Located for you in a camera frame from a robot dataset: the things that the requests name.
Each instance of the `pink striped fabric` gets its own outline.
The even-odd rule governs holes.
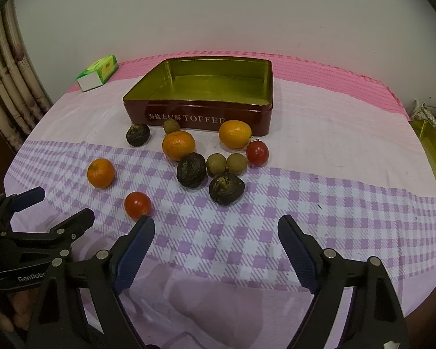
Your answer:
[[[243,56],[271,60],[273,76],[277,79],[318,86],[333,92],[347,94],[390,113],[399,113],[407,117],[402,103],[381,82],[367,76],[358,75],[331,65],[325,65],[310,60],[303,60],[291,56],[266,54],[264,52],[246,51],[187,51],[172,54],[156,55],[148,58],[129,60],[119,64],[119,69],[110,81],[134,79],[149,72],[154,66],[168,58],[187,56],[222,55]],[[75,83],[66,93],[78,90]]]

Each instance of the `dried fruit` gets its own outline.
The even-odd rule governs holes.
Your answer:
[[[228,170],[233,175],[240,175],[247,169],[247,158],[242,154],[231,154],[227,160]]]
[[[220,175],[226,170],[226,157],[222,154],[212,154],[207,159],[207,170],[210,176]]]
[[[195,140],[186,131],[175,131],[165,136],[162,148],[165,155],[171,160],[179,161],[182,157],[195,151]]]
[[[175,131],[179,131],[181,127],[179,126],[179,123],[175,120],[166,120],[163,124],[163,129],[165,130],[166,134],[171,134]]]
[[[115,179],[116,171],[107,159],[94,160],[87,168],[87,180],[99,189],[110,186]]]
[[[232,173],[216,176],[209,186],[210,197],[222,206],[229,205],[244,193],[244,181]]]
[[[231,149],[242,149],[252,136],[250,126],[239,120],[227,120],[219,128],[219,138],[223,144]]]
[[[150,128],[144,123],[133,124],[126,133],[126,140],[133,147],[140,147],[150,138]]]
[[[207,177],[205,158],[195,152],[184,156],[176,168],[176,177],[185,187],[197,187]]]

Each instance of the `orange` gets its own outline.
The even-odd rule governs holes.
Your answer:
[[[219,128],[219,139],[230,149],[242,149],[252,136],[250,126],[240,120],[227,120]]]
[[[174,131],[165,136],[161,146],[166,156],[171,160],[179,161],[195,151],[195,140],[186,131]]]
[[[110,186],[115,179],[115,167],[107,159],[94,160],[87,169],[87,179],[99,189]]]

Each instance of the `finger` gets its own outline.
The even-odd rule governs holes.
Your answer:
[[[13,295],[12,305],[17,314],[22,315],[31,305],[31,291],[18,291]]]
[[[3,313],[0,312],[0,329],[8,332],[13,332],[14,327],[10,319],[8,319]]]
[[[31,289],[29,290],[31,293],[31,306],[34,306],[34,303],[36,302],[37,296],[39,294],[39,288]]]
[[[13,321],[15,323],[15,325],[18,328],[22,328],[24,330],[27,330],[27,328],[29,327],[29,321],[31,320],[31,314],[30,313],[25,313],[25,314],[16,314],[13,318]]]

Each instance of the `white wall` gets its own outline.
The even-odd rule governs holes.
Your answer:
[[[436,105],[436,13],[426,0],[15,0],[53,101],[94,60],[187,50],[293,55]]]

